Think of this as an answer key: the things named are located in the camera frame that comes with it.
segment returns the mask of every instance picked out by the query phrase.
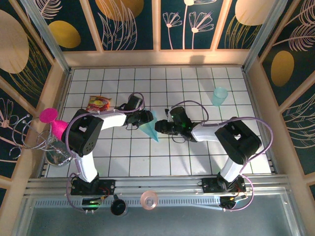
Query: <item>black cup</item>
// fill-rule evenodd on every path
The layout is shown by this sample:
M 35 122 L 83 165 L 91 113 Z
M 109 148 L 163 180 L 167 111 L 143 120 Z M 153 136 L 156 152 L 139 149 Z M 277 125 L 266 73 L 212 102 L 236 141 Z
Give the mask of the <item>black cup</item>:
M 110 206 L 110 211 L 116 216 L 124 216 L 127 214 L 127 204 L 124 202 L 124 200 L 119 199 L 115 194 L 114 201 Z

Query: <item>yellow oval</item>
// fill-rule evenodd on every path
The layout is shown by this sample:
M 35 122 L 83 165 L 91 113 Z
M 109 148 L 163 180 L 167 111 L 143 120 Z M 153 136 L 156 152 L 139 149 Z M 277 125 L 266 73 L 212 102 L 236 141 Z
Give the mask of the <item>yellow oval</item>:
M 121 2 L 126 9 L 130 9 L 134 18 L 140 15 L 144 6 L 143 0 L 95 0 L 95 2 L 100 11 L 106 17 L 114 21 L 124 21 L 126 18 L 123 16 L 124 13 Z
M 29 60 L 29 42 L 20 23 L 0 10 L 0 68 L 8 73 L 20 73 Z
M 236 19 L 246 26 L 258 26 L 265 22 L 275 0 L 237 0 Z
M 280 51 L 271 64 L 271 80 L 275 86 L 282 87 L 291 78 L 294 70 L 294 58 L 287 51 Z
M 75 48 L 81 43 L 79 32 L 66 21 L 54 21 L 48 27 L 57 43 L 62 47 Z

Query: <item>food packet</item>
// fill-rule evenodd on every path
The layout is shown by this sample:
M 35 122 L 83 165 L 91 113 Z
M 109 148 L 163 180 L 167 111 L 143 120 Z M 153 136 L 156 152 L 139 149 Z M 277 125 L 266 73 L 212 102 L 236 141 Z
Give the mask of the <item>food packet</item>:
M 89 104 L 86 110 L 88 112 L 107 111 L 111 100 L 111 98 L 106 98 L 102 96 L 90 96 Z

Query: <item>clear plastic cup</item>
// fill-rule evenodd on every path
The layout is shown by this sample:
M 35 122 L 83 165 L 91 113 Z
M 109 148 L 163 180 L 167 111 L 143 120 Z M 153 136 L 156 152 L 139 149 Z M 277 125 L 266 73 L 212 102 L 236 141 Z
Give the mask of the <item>clear plastic cup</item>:
M 218 87 L 215 89 L 211 102 L 214 106 L 221 105 L 227 97 L 227 90 L 225 88 Z

